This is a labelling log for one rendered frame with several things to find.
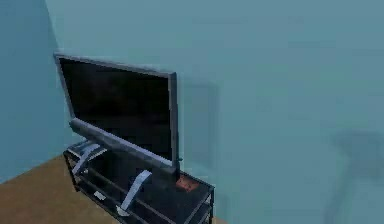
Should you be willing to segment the small red-brown box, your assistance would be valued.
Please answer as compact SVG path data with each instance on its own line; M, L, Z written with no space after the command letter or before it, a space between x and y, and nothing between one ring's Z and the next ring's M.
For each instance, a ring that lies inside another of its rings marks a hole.
M186 192L191 192L199 187L199 183L190 177L182 175L176 182L176 186L184 189Z

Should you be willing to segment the black flat television set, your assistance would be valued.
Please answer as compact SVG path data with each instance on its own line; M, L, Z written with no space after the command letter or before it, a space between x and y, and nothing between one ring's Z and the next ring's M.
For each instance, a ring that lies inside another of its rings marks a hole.
M54 59L75 133L178 172L176 72L58 52Z

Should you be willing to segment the black television stand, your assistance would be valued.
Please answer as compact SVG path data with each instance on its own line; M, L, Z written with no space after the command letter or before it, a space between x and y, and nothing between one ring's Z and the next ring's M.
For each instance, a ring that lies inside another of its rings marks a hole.
M186 192L177 180L129 153L89 140L64 152L74 188L120 224L213 224L214 187L187 173L199 187Z

